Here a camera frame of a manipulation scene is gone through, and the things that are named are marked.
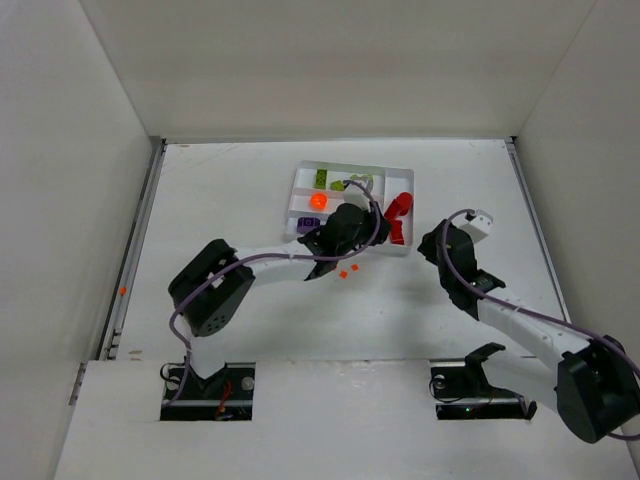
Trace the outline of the orange round lego disc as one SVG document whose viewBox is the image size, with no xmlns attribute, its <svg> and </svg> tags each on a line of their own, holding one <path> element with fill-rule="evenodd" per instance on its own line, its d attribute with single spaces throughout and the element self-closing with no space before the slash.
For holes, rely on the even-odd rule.
<svg viewBox="0 0 640 480">
<path fill-rule="evenodd" d="M 314 193 L 309 199 L 309 205 L 313 210 L 324 211 L 328 205 L 328 197 L 324 193 Z"/>
</svg>

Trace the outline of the small orange lego pieces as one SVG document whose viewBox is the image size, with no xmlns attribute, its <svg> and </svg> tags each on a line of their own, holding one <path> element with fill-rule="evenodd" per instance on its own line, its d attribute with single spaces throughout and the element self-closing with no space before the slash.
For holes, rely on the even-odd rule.
<svg viewBox="0 0 640 480">
<path fill-rule="evenodd" d="M 339 277 L 342 279 L 346 279 L 351 273 L 356 273 L 360 271 L 360 267 L 358 264 L 352 264 L 345 269 L 341 269 L 339 272 Z"/>
</svg>

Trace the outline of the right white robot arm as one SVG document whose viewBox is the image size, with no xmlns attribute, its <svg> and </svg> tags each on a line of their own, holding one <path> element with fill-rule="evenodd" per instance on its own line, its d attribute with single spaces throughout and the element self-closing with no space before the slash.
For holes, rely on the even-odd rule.
<svg viewBox="0 0 640 480">
<path fill-rule="evenodd" d="M 438 269 L 451 303 L 473 320 L 491 327 L 532 355 L 531 361 L 489 343 L 465 358 L 481 385 L 529 397 L 559 415 L 580 440 L 594 444 L 639 414 L 639 368 L 622 345 L 535 312 L 504 281 L 480 269 L 476 236 L 486 236 L 489 219 L 464 211 L 466 224 L 442 220 L 422 237 L 419 253 Z"/>
</svg>

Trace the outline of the red square lego brick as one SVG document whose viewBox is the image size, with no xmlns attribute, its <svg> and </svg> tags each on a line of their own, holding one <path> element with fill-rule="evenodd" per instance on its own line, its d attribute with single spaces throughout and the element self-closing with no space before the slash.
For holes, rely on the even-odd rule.
<svg viewBox="0 0 640 480">
<path fill-rule="evenodd" d="M 400 219 L 391 221 L 390 242 L 394 245 L 404 245 L 403 222 Z"/>
</svg>

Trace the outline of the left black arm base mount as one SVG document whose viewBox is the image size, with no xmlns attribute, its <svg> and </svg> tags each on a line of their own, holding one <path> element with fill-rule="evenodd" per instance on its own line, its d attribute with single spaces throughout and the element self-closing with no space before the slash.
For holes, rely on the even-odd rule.
<svg viewBox="0 0 640 480">
<path fill-rule="evenodd" d="M 161 367 L 163 393 L 159 419 L 166 422 L 242 422 L 253 417 L 255 363 L 231 363 L 207 380 L 184 365 Z"/>
</svg>

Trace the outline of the lime green long lego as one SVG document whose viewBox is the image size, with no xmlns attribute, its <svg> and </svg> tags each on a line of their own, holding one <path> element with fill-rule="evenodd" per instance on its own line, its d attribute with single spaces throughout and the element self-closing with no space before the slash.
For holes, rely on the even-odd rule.
<svg viewBox="0 0 640 480">
<path fill-rule="evenodd" d="M 314 187 L 319 190 L 325 190 L 327 188 L 327 170 L 317 169 L 315 174 Z"/>
</svg>

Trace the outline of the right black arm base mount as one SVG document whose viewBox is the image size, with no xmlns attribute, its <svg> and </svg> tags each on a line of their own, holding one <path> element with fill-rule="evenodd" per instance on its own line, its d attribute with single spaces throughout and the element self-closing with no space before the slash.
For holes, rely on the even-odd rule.
<svg viewBox="0 0 640 480">
<path fill-rule="evenodd" d="M 535 401 L 492 385 L 485 375 L 485 363 L 505 350 L 504 345 L 491 342 L 464 358 L 430 363 L 428 389 L 439 421 L 533 419 L 538 410 Z"/>
</svg>

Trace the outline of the red oval flower lego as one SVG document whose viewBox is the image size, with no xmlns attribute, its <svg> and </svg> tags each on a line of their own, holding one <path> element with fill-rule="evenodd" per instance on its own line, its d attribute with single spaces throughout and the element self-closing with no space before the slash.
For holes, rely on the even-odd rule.
<svg viewBox="0 0 640 480">
<path fill-rule="evenodd" d="M 396 200 L 403 210 L 408 210 L 412 206 L 413 196 L 409 192 L 402 192 L 396 197 Z"/>
</svg>

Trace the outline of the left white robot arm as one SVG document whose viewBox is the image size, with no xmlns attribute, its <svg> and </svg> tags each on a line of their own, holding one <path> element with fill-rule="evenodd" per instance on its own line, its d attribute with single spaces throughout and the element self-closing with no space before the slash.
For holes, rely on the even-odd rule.
<svg viewBox="0 0 640 480">
<path fill-rule="evenodd" d="M 324 224 L 273 249 L 241 251 L 223 239 L 211 241 L 168 286 L 175 308 L 170 328 L 176 332 L 181 317 L 191 334 L 178 336 L 189 373 L 205 382 L 224 368 L 223 348 L 213 347 L 210 338 L 227 326 L 252 287 L 319 280 L 339 262 L 384 243 L 390 232 L 377 203 L 343 203 Z"/>
</svg>

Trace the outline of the small lime green lego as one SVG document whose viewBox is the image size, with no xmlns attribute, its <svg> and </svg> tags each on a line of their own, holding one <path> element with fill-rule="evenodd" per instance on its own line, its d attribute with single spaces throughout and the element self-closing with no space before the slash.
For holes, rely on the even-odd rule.
<svg viewBox="0 0 640 480">
<path fill-rule="evenodd" d="M 345 184 L 342 181 L 331 182 L 329 187 L 330 187 L 330 189 L 332 191 L 344 191 L 345 190 Z"/>
</svg>

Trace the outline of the purple paw print lego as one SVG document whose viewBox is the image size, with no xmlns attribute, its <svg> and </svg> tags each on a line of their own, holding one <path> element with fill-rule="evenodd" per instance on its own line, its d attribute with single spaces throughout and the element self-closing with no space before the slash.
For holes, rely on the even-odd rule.
<svg viewBox="0 0 640 480">
<path fill-rule="evenodd" d="M 304 235 L 318 228 L 320 225 L 321 220 L 317 217 L 299 217 L 297 219 L 296 232 Z"/>
</svg>

